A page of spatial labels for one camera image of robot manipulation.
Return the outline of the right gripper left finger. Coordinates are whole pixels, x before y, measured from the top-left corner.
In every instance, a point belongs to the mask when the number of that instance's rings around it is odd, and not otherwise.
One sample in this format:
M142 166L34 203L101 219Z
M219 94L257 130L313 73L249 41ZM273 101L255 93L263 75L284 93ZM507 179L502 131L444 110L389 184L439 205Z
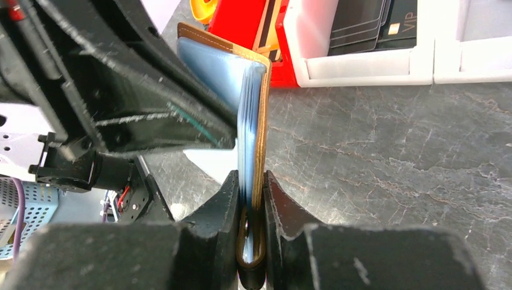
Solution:
M238 173L179 222L51 224L2 289L236 289Z

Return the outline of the white divided plastic bin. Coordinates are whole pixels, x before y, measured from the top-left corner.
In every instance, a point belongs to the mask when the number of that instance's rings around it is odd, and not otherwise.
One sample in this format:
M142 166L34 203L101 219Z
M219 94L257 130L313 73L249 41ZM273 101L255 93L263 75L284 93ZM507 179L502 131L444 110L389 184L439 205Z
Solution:
M328 55L336 1L290 1L284 17L302 88L511 80L510 1L418 1L412 48Z

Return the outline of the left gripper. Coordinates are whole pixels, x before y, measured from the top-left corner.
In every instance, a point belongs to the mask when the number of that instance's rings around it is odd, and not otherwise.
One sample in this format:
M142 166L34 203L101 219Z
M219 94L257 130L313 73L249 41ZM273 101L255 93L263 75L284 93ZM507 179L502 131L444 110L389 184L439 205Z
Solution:
M108 151L108 67L90 46L107 32L95 1L1 2L1 100L36 105L73 160Z

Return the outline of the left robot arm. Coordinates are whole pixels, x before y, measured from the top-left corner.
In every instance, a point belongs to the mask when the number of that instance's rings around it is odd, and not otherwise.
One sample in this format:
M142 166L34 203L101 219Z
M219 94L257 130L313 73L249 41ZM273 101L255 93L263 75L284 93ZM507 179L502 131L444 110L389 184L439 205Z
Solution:
M235 145L236 114L141 1L2 1L1 101L42 110L53 131L28 172L64 190L135 189L142 154Z

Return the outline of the brown leather card holder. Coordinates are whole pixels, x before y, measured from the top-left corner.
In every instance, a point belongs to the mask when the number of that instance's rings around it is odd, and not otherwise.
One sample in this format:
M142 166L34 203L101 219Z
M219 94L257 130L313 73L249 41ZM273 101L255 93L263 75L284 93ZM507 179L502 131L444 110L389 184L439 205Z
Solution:
M271 61L236 43L189 24L178 24L179 58L237 117L238 207L235 244L244 288L261 289L266 279L263 183Z

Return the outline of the red plastic bin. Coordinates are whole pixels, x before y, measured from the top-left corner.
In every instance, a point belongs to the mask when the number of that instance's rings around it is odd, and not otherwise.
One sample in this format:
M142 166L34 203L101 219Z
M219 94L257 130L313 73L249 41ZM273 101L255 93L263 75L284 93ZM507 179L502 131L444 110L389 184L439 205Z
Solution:
M282 60L272 65L271 87L299 87L290 56L289 45L284 30L284 17L288 1L276 1L277 23L274 25L280 45ZM222 0L217 3L216 11L208 31L216 36L245 48L252 48L257 38L257 29L264 16L266 1Z

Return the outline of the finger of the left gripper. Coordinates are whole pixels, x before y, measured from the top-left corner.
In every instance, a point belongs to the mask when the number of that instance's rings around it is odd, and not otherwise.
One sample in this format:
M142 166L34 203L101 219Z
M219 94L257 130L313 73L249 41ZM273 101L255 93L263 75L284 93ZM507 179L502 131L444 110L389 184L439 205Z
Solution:
M71 138L111 154L230 149L236 116L161 39L140 1L37 1Z

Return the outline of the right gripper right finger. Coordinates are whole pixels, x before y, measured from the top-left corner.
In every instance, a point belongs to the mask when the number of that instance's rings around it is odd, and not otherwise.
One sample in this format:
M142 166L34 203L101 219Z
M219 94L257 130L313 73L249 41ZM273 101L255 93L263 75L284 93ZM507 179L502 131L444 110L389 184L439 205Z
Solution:
M437 227L329 225L272 172L263 187L268 289L484 289L463 241Z

